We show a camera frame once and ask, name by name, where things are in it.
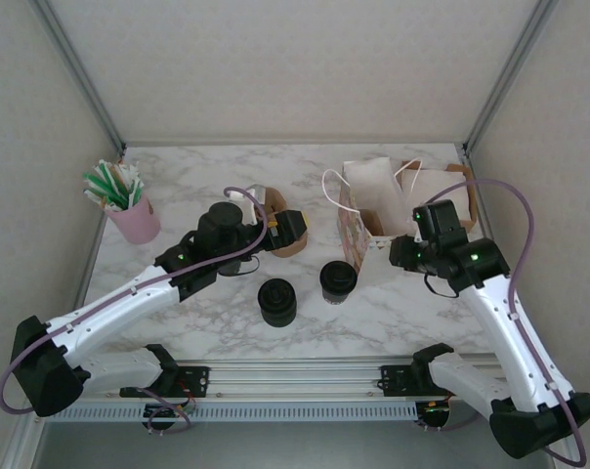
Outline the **stack of black lids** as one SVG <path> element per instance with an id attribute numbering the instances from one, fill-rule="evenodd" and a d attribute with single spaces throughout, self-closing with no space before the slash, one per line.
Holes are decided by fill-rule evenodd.
<path id="1" fill-rule="evenodd" d="M 285 327 L 295 320 L 296 292 L 283 278 L 271 278 L 259 288 L 257 300 L 264 321 L 272 327 Z"/>

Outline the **aluminium frame post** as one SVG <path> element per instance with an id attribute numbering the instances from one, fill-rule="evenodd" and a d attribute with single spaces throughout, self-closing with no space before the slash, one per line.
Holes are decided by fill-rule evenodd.
<path id="1" fill-rule="evenodd" d="M 558 3 L 559 0 L 536 0 L 536 3 L 522 27 L 510 54 L 505 60 L 504 65 L 487 95 L 484 105 L 471 127 L 467 138 L 462 144 L 464 154 L 468 158 L 470 158 L 475 152 L 477 146 L 484 137 L 490 122 L 503 104 L 504 99 L 521 72 L 535 42 L 539 38 Z"/>
<path id="2" fill-rule="evenodd" d="M 65 31 L 51 0 L 26 0 L 35 15 L 39 18 L 44 30 L 50 37 L 59 56 L 71 75 L 77 90 L 85 99 L 116 154 L 122 158 L 127 145 L 121 137 L 113 119 L 105 107 L 93 80 L 80 59 L 78 52 Z"/>

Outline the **aluminium table edge rail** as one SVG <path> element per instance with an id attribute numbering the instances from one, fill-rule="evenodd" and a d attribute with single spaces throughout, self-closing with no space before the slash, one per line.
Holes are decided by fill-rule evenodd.
<path id="1" fill-rule="evenodd" d="M 482 231 L 503 253 L 511 268 L 514 293 L 517 293 L 534 232 L 534 217 L 527 197 L 514 180 L 514 172 L 506 165 L 498 165 L 501 159 L 495 159 L 492 165 L 488 158 L 468 158 L 462 145 L 457 145 L 457 152 L 478 182 L 474 189 Z"/>
<path id="2" fill-rule="evenodd" d="M 87 171 L 86 173 L 91 173 L 98 176 L 95 167 L 100 162 L 106 162 L 109 165 L 119 163 L 127 164 L 123 160 L 111 162 L 101 159 L 91 170 Z M 85 180 L 84 183 L 84 190 L 88 189 L 88 185 L 86 184 Z M 89 335 L 87 329 L 89 328 L 88 321 L 91 318 L 84 318 L 84 316 L 87 315 L 94 308 L 94 306 L 87 304 L 86 296 L 95 269 L 98 251 L 100 249 L 100 245 L 102 243 L 104 236 L 106 220 L 108 218 L 105 213 L 106 210 L 110 210 L 113 212 L 121 212 L 125 209 L 121 209 L 114 204 L 109 204 L 105 209 L 100 208 L 101 217 L 97 224 L 95 239 L 93 241 L 93 245 L 91 246 L 87 259 L 87 267 L 85 268 L 84 276 L 81 279 L 78 290 L 78 296 L 76 299 L 77 309 L 63 316 L 63 318 L 66 319 L 66 322 L 63 324 L 64 332 L 62 332 L 55 338 L 55 344 L 60 346 L 64 351 L 66 351 L 66 356 L 68 357 L 68 361 L 70 364 L 78 364 L 78 362 L 83 359 L 84 352 L 81 351 L 80 339 L 84 336 Z"/>

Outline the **black white paper cup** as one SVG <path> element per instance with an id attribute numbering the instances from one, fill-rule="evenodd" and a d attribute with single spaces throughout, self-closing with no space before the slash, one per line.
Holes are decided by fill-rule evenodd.
<path id="1" fill-rule="evenodd" d="M 353 292 L 352 287 L 336 287 L 336 286 L 323 286 L 322 297 L 330 305 L 340 305 L 344 303 L 349 295 Z"/>

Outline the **white napkin stack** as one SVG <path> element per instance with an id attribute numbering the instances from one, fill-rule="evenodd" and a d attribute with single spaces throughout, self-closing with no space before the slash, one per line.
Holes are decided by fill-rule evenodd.
<path id="1" fill-rule="evenodd" d="M 408 210 L 426 203 L 434 195 L 443 190 L 465 182 L 466 178 L 461 172 L 449 172 L 437 169 L 412 170 L 404 169 L 400 173 L 400 185 L 406 195 Z M 467 187 L 449 192 L 441 197 L 453 202 L 460 221 L 469 221 L 470 198 Z"/>

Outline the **pink straw holder cup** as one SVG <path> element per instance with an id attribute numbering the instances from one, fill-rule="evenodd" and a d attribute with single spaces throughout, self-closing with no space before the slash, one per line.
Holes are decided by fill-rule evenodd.
<path id="1" fill-rule="evenodd" d="M 160 221 L 145 194 L 132 208 L 121 212 L 106 210 L 105 213 L 123 237 L 131 244 L 147 244 L 153 241 L 160 233 Z"/>

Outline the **printed white paper bag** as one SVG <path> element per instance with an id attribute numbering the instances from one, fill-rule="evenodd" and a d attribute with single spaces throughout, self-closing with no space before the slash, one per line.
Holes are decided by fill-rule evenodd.
<path id="1" fill-rule="evenodd" d="M 372 248 L 388 247 L 398 236 L 411 235 L 412 212 L 396 179 L 391 158 L 374 157 L 346 161 L 342 169 L 327 169 L 321 176 L 325 198 L 337 208 L 337 227 L 347 263 L 360 271 Z M 375 210 L 386 232 L 372 236 L 359 215 L 361 209 Z"/>

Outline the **wide aluminium base rail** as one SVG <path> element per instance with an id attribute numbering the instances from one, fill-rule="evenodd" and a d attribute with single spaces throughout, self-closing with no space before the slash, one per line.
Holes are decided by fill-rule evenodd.
<path id="1" fill-rule="evenodd" d="M 429 372 L 433 382 L 448 393 L 457 393 L 461 386 L 473 390 L 486 388 L 496 400 L 524 395 L 535 396 L 540 391 L 562 388 L 556 368 L 525 366 L 510 369 L 504 381 L 492 380 L 479 369 L 464 361 L 459 355 L 447 352 L 434 358 L 415 355 L 410 364 Z M 136 354 L 102 355 L 76 368 L 70 367 L 62 358 L 26 361 L 17 366 L 14 374 L 27 395 L 34 411 L 40 416 L 56 414 L 72 405 L 82 395 L 94 395 L 116 391 L 124 387 L 143 390 L 156 377 L 159 370 L 176 369 L 182 366 L 206 366 L 182 364 L 169 357 L 157 357 L 148 350 Z M 210 365 L 209 384 L 206 396 L 216 396 L 221 387 L 230 386 L 233 393 L 241 395 L 336 395 L 362 393 L 368 389 L 380 391 L 380 367 L 355 363 L 289 363 L 259 368 L 243 365 L 225 367 Z M 147 389 L 147 398 L 158 397 Z"/>

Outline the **green straw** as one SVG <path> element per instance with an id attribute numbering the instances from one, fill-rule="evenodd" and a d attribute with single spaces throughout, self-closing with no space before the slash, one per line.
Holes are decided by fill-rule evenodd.
<path id="1" fill-rule="evenodd" d="M 105 203 L 114 204 L 121 209 L 127 207 L 125 200 L 114 190 L 111 183 L 108 183 L 99 176 L 91 173 L 85 173 L 84 180 L 88 185 L 89 191 Z"/>
<path id="2" fill-rule="evenodd" d="M 104 182 L 104 191 L 107 193 L 108 198 L 122 209 L 127 209 L 129 206 L 130 193 L 126 188 L 125 183 L 116 172 L 115 167 L 106 162 L 100 162 L 95 167 L 95 170 L 98 177 Z"/>

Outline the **black plastic cup lid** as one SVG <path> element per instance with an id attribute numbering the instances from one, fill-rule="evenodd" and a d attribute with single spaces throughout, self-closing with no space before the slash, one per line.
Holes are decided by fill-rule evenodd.
<path id="1" fill-rule="evenodd" d="M 358 273 L 345 261 L 331 261 L 321 269 L 319 282 L 326 292 L 338 296 L 348 295 L 357 285 Z"/>

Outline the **brown cardboard tray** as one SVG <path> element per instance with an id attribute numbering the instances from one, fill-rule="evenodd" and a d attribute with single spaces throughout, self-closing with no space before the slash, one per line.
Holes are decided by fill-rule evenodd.
<path id="1" fill-rule="evenodd" d="M 460 164 L 449 163 L 444 168 L 430 168 L 421 160 L 413 160 L 410 162 L 405 161 L 403 163 L 403 166 L 396 172 L 396 179 L 399 183 L 400 183 L 400 173 L 404 169 L 412 169 L 412 170 L 437 169 L 437 170 L 443 170 L 443 171 L 449 171 L 449 172 L 461 172 L 466 178 L 465 182 L 473 179 L 473 174 L 472 174 L 471 170 L 468 167 L 460 165 Z M 460 221 L 461 226 L 469 233 L 472 230 L 472 228 L 475 227 L 475 225 L 477 223 L 477 202 L 476 202 L 476 196 L 475 196 L 475 189 L 472 186 L 462 186 L 462 187 L 468 188 L 468 193 L 469 193 L 469 198 L 470 198 L 471 219 L 469 221 L 460 221 L 460 220 L 459 221 Z"/>

